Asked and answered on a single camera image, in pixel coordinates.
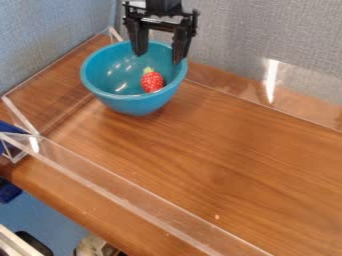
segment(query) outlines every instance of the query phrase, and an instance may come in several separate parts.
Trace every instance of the wooden table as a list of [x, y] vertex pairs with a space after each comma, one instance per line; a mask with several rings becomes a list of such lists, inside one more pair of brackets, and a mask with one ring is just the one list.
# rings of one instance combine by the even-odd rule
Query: wooden table
[[[32, 86], [48, 82], [60, 88], [70, 76], [80, 84], [72, 67], [104, 44], [103, 38], [88, 43], [72, 53], [78, 61], [67, 58], [66, 65], [52, 66]], [[200, 79], [206, 70], [191, 64], [188, 78]], [[45, 136], [269, 253], [342, 255], [341, 134], [212, 90], [220, 81], [237, 88], [258, 85], [211, 72], [218, 78], [208, 87], [184, 81], [154, 114], [120, 115], [90, 100]], [[31, 105], [27, 97], [23, 106]], [[53, 111], [35, 122], [44, 126]], [[130, 255], [202, 255], [36, 159], [0, 163], [1, 175]], [[100, 175], [98, 181], [106, 183]]]

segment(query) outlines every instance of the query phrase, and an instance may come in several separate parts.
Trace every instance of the gray wall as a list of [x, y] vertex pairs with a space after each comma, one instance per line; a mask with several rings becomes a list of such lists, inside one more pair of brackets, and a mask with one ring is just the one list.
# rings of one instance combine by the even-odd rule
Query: gray wall
[[0, 0], [0, 94], [114, 23], [115, 0]]
[[302, 67], [282, 65], [290, 89], [342, 103], [342, 83], [329, 77], [342, 78], [341, 0], [183, 0], [183, 5], [202, 13], [192, 60], [262, 80], [266, 59], [277, 59]]

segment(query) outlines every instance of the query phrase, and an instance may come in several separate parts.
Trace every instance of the teal bowl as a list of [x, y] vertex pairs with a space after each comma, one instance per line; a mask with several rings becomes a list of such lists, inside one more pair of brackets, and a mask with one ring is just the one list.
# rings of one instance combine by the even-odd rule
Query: teal bowl
[[[164, 87], [146, 93], [140, 86], [143, 70], [151, 67], [164, 78]], [[86, 59], [80, 78], [86, 88], [115, 111], [143, 116], [158, 110], [171, 99], [187, 73], [187, 60], [172, 63], [172, 49], [151, 41], [148, 51], [138, 57], [131, 42], [112, 44]]]

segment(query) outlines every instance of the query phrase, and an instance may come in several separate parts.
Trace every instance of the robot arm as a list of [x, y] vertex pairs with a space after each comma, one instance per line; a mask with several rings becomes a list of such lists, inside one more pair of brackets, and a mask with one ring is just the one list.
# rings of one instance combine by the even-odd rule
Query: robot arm
[[[144, 6], [124, 2], [124, 25], [132, 43], [132, 49], [138, 56], [148, 50], [150, 29], [174, 33], [172, 38], [172, 60], [178, 64], [187, 57], [191, 39], [196, 35], [199, 12], [186, 12], [182, 0], [146, 0]], [[155, 15], [160, 17], [180, 16], [179, 23], [151, 19]]]

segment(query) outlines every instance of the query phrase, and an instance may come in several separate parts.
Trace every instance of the strawberry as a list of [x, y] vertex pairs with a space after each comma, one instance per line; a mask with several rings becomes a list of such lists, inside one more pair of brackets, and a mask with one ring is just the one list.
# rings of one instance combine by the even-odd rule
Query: strawberry
[[163, 88], [164, 79], [160, 73], [154, 71], [151, 67], [144, 69], [144, 75], [142, 77], [142, 87], [146, 92], [154, 92]]

